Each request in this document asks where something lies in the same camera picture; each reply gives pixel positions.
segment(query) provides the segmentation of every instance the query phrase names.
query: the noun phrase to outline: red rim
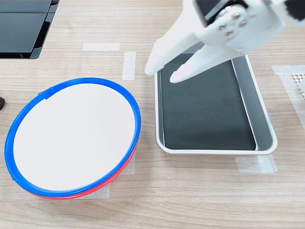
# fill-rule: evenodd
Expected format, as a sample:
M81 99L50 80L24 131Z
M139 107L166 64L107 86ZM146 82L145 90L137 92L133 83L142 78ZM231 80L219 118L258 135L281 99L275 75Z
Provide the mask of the red rim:
M93 187L93 188L91 188L91 189L89 189L89 190L87 190L85 192L81 192L81 193L78 193L78 194L75 194L75 195L72 195L72 196L67 196L67 197L44 197L44 196L36 195L34 193L31 193L31 192L30 193L35 195L35 196L37 196L37 197L41 197L41 198L45 198L45 199L74 199L74 198L79 198L79 197L83 197L83 196L86 196L88 194L91 194L92 192L95 192L95 191L101 189L102 187L106 186L110 182L112 182L126 168L128 163L132 159L136 148L137 148L137 146L134 148L132 154L130 155L128 160L125 162L125 164L112 177L110 177L109 179L107 179L103 183L101 183L101 184L99 184L99 185L97 185L97 186L95 186L95 187Z

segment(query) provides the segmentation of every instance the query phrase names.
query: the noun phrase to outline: screw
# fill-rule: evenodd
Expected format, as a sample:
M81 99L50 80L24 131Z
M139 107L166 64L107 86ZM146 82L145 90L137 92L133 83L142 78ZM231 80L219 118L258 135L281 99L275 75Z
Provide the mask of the screw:
M227 12L228 12L227 9L223 9L223 10L221 10L221 11L219 12L219 14L217 15L217 17L220 18L220 17L224 16Z
M228 31L228 32L225 33L225 35L226 35L227 37L231 36L232 34L233 34L233 31Z
M226 26L227 26L226 24L222 24L222 25L220 25L220 26L218 27L218 29L219 29L219 30L224 30L224 29L226 28Z
M239 24L239 27L244 27L246 24L247 24L247 21L242 21L242 22Z
M239 19L240 18L240 16L241 16L241 14L240 13L235 13L235 14L233 14L233 19L234 20L237 20L237 19Z

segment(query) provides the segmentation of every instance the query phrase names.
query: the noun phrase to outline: blue rim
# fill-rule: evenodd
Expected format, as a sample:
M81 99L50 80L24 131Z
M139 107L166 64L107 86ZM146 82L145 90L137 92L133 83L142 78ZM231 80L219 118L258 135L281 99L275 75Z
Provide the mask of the blue rim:
M14 139L16 132L18 130L18 127L20 123L23 121L24 117L28 114L28 112L40 101L44 99L50 98L52 95L55 93L59 92L60 90L81 84L81 83L94 83L94 84L100 84L104 85L107 87L110 87L117 92L119 92L122 96L125 97L125 99L129 102L129 104L132 107L133 113L134 113L134 119L135 119L135 130L134 130L134 135L132 139L132 143L124 156L124 158L119 162L119 164L107 175L102 177L101 179L87 185L83 186L80 188L76 189L71 189L71 190L66 190L66 191L53 191L53 190L47 190L40 188L38 186L33 185L29 181L27 181L23 175L20 173L18 170L15 159L14 159L14 152L13 152L13 147L14 147ZM13 122L12 126L10 127L10 131L8 133L8 136L6 138L6 143L5 143L5 161L7 168L10 172L10 175L12 178L25 190L34 193L39 196L44 196L44 197L66 197L66 196L72 196L76 195L82 192L85 192L101 183L106 181L108 178L110 178L113 174L115 174L127 161L127 159L131 156L133 150L135 149L139 136L140 136L140 128L141 128L141 115L140 115L140 109L139 106L132 96L129 91L127 91L124 87L121 85L112 82L110 80L105 80L101 78L80 78L80 79L74 79L74 80L69 80L63 83L60 83L56 86L53 86L46 91L41 92L38 96L36 96L32 101L30 101L23 109L22 111L18 114L16 117L15 121Z

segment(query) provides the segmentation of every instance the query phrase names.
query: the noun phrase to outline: tape strip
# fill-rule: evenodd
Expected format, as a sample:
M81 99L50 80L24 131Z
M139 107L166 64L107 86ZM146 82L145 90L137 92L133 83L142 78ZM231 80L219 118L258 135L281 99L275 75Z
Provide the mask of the tape strip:
M305 65L279 65L272 66L272 69L277 75L287 75L305 72Z
M135 154L126 166L126 168L121 172L121 175L133 175L135 173Z
M274 173L277 166L273 154L259 155L257 157L236 157L238 171L240 173Z
M295 78L296 75L304 75L305 65L272 66L272 69L275 74L280 76L292 105L295 108L295 112L305 129L305 100L298 86L301 81Z
M120 43L84 43L83 51L118 51Z
M121 172L119 176L133 175L134 173L135 173L135 154L133 155L132 159L130 160L126 168ZM110 197L110 184L106 185L105 187L89 195L77 199L108 199Z
M123 80L134 80L136 52L125 52L123 64Z
M89 195L77 199L108 199L109 196L110 196L110 184L106 185L105 187L102 187L101 189Z

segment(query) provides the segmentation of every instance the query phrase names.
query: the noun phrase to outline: wood grain surface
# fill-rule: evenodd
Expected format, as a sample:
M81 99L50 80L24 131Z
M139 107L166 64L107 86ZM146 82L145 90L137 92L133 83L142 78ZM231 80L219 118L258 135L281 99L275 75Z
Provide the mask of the wood grain surface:
M250 55L278 137L278 172L241 174L234 156L169 156L155 143L153 77L144 74L156 39L182 1L62 0L37 60L0 60L1 229L305 228L305 131L273 65L305 64L305 30L285 30ZM84 52L84 42L120 42L117 52ZM124 52L136 51L134 81L122 80ZM142 113L135 175L111 183L109 199L37 198L10 177L4 143L20 110L66 80L101 77L125 86Z

